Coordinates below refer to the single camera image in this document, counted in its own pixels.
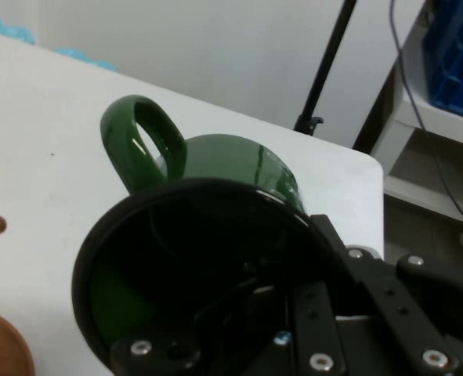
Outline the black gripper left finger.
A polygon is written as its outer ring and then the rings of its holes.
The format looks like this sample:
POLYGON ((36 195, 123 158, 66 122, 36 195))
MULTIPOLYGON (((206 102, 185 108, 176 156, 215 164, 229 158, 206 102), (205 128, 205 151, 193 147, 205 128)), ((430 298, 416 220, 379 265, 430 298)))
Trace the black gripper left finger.
POLYGON ((327 286, 251 278, 194 311, 118 339, 116 375, 345 375, 327 286))

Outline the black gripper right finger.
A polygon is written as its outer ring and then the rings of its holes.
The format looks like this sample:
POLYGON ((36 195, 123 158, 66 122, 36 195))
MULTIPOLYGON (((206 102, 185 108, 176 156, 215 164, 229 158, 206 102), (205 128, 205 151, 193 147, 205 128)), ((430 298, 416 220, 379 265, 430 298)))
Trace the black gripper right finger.
POLYGON ((338 316, 350 375, 463 375, 463 269, 405 255, 394 265, 353 256, 326 215, 311 229, 338 316))

